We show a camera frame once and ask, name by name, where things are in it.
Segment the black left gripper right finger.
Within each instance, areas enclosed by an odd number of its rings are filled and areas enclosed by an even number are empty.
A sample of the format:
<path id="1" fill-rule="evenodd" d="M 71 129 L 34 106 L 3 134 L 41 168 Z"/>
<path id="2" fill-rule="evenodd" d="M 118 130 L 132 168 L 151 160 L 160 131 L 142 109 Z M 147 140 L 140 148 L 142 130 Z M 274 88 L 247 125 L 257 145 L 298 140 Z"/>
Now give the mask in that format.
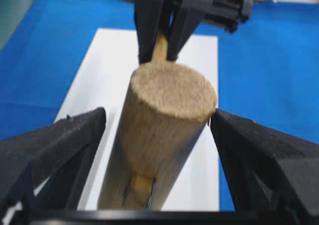
<path id="1" fill-rule="evenodd" d="M 217 110 L 210 129 L 235 209 L 319 215 L 319 146 Z"/>

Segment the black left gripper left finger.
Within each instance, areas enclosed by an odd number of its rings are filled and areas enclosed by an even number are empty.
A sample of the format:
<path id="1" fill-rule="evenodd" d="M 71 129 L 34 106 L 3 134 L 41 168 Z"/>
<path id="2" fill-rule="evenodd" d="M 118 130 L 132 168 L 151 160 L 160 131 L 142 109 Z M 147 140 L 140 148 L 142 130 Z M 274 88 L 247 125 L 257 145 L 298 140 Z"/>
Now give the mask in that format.
<path id="1" fill-rule="evenodd" d="M 78 208 L 106 127 L 102 107 L 0 142 L 0 219 Z"/>

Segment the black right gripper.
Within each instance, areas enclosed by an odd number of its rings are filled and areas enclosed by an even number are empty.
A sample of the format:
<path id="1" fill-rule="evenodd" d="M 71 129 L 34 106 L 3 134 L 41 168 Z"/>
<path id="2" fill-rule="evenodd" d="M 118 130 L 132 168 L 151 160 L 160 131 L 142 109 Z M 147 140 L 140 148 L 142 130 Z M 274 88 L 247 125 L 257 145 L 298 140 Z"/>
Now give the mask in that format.
<path id="1" fill-rule="evenodd" d="M 254 3 L 263 0 L 126 0 L 135 2 L 139 62 L 151 61 L 158 31 L 168 39 L 167 60 L 175 61 L 201 21 L 233 33 L 246 22 Z M 169 28 L 170 13 L 173 20 Z"/>

